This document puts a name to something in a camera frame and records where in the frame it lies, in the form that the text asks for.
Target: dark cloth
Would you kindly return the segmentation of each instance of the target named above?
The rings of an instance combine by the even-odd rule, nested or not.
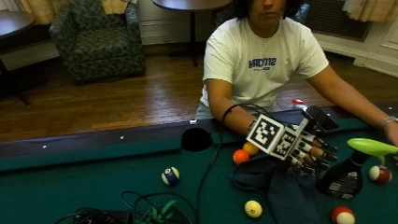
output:
[[[259,152],[233,171],[233,182],[245,190],[266,193],[277,224],[321,224],[322,195],[315,176],[297,170],[281,172],[281,161]]]

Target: bracelet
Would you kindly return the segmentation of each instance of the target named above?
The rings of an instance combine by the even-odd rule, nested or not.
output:
[[[386,117],[386,118],[380,121],[380,123],[378,124],[378,126],[379,126],[380,128],[383,128],[383,127],[386,126],[386,124],[388,124],[388,123],[392,122],[392,121],[398,122],[398,118],[395,118],[394,116],[388,116],[388,117]]]
[[[249,124],[247,135],[249,135],[249,133],[250,133],[250,130],[253,129],[253,126],[254,126],[255,122],[257,122],[257,118],[254,118],[254,119],[251,120],[251,123]]]

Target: curtain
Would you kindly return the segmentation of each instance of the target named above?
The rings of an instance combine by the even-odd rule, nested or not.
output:
[[[101,0],[106,14],[122,14],[129,0]]]
[[[347,0],[343,10],[359,21],[398,20],[398,0]]]
[[[18,0],[0,0],[0,9],[8,11],[20,11],[21,6]]]
[[[36,24],[50,24],[66,0],[20,0],[25,12],[33,14]]]
[[[54,15],[68,0],[18,0],[25,12],[33,14],[36,24],[50,24]],[[129,0],[101,0],[106,14],[124,13]]]

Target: white t-shirt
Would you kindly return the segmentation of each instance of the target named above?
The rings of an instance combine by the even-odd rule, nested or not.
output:
[[[293,74],[309,78],[329,65],[311,30],[286,18],[270,38],[257,36],[247,19],[226,21],[213,32],[203,59],[203,78],[233,85],[233,102],[269,109]],[[209,106],[202,88],[199,101]]]

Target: table leg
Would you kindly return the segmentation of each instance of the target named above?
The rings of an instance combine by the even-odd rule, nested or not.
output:
[[[2,83],[4,88],[9,91],[10,94],[16,95],[20,98],[20,100],[24,102],[25,105],[29,105],[29,101],[28,101],[22,91],[17,87],[17,84],[16,84],[13,78],[9,77],[9,70],[2,63],[1,58],[0,58],[0,72],[1,72],[1,79],[4,80],[4,83]]]
[[[197,17],[195,12],[190,12],[190,54],[191,54],[191,60],[194,62],[194,66],[198,67],[198,61],[197,61]]]

